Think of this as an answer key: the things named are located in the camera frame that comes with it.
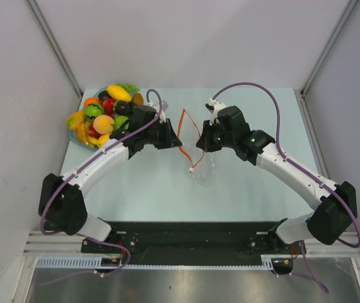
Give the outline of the clear zip bag orange zipper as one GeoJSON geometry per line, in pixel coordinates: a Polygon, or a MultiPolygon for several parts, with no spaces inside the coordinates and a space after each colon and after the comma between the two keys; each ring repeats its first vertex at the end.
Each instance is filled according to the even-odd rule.
{"type": "Polygon", "coordinates": [[[182,109],[176,135],[182,141],[178,150],[183,157],[181,168],[186,178],[200,187],[212,187],[216,180],[214,159],[211,154],[196,147],[202,129],[185,108],[182,109]]]}

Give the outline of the green watermelon ball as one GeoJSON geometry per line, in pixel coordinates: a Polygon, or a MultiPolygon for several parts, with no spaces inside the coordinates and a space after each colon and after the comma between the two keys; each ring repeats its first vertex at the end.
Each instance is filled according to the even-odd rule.
{"type": "Polygon", "coordinates": [[[98,116],[104,115],[105,110],[101,104],[92,103],[84,108],[84,118],[86,121],[94,121],[98,116]]]}

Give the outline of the orange tangerine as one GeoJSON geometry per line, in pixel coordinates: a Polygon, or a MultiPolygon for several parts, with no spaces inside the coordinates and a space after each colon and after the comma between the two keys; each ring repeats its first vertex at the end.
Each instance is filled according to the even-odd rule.
{"type": "Polygon", "coordinates": [[[90,104],[100,104],[100,100],[98,98],[95,98],[95,97],[87,98],[84,101],[83,107],[86,108],[90,104]]]}

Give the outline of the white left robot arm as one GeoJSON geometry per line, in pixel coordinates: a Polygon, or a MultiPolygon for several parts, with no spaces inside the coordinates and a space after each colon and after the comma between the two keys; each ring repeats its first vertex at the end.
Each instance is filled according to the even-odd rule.
{"type": "Polygon", "coordinates": [[[117,236],[111,233],[111,225],[89,214],[84,199],[105,174],[146,145],[161,150],[179,147],[182,142],[163,109],[143,105],[82,164],[65,174],[45,177],[38,207],[41,232],[48,233],[45,224],[49,223],[56,232],[91,238],[103,252],[113,251],[117,236]]]}

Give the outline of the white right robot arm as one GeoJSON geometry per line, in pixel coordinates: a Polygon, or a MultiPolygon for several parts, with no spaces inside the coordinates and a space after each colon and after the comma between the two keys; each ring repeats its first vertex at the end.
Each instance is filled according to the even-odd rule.
{"type": "Polygon", "coordinates": [[[196,146],[206,153],[232,149],[244,162],[271,173],[298,193],[312,212],[285,218],[269,230],[269,247],[284,253],[297,241],[316,239],[332,245],[357,216],[356,190],[348,182],[337,184],[330,179],[282,157],[276,141],[262,130],[250,129],[236,106],[213,101],[206,104],[211,117],[203,123],[196,146]]]}

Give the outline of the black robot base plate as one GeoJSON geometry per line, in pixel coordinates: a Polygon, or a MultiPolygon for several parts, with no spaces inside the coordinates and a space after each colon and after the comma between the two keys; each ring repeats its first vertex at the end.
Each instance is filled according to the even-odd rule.
{"type": "Polygon", "coordinates": [[[85,254],[120,254],[124,246],[131,265],[247,266],[262,255],[293,258],[298,242],[275,239],[275,222],[110,222],[107,245],[84,240],[85,254]]]}

